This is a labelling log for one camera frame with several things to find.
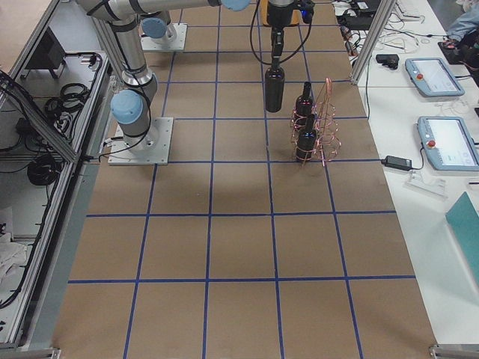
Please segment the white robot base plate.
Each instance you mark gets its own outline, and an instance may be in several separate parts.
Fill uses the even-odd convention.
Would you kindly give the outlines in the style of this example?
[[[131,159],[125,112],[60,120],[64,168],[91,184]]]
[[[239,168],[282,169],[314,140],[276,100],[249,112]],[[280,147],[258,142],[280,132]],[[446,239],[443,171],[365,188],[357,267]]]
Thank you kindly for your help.
[[[183,52],[186,45],[186,23],[165,24],[160,19],[141,23],[141,46],[145,52]]]
[[[133,138],[123,138],[123,131],[117,125],[115,136],[119,140],[112,142],[110,165],[166,165],[171,146],[173,117],[155,117],[150,130],[139,144]]]

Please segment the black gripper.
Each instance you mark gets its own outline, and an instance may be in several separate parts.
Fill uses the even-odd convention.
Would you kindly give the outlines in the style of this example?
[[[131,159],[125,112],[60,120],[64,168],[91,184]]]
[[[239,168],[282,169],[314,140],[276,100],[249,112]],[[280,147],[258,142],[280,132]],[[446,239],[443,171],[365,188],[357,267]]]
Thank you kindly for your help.
[[[271,27],[287,27],[290,24],[294,10],[300,12],[302,21],[311,24],[314,16],[313,1],[268,1],[267,19]],[[284,29],[272,28],[271,31],[271,68],[280,67],[280,60],[284,48]]]

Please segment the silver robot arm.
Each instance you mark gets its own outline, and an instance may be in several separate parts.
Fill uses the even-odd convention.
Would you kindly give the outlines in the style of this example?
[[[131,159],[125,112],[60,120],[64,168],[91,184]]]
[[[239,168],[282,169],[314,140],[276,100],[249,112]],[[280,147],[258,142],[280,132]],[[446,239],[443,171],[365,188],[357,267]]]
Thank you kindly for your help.
[[[146,64],[144,51],[138,33],[139,19],[156,19],[158,15],[170,10],[182,10],[197,7],[226,7],[228,10],[241,11],[248,1],[79,1],[78,4],[87,16],[101,22],[107,31],[99,30],[100,40],[113,40],[116,48],[113,55],[123,65],[120,72],[127,88],[144,91],[153,81],[153,73]],[[293,13],[301,13],[304,23],[310,25],[314,16],[312,1],[268,1],[266,3],[266,22],[271,28],[271,61],[267,64],[265,78],[265,107],[275,113],[281,109],[284,92],[284,70],[281,59],[284,48],[284,30],[290,26]]]

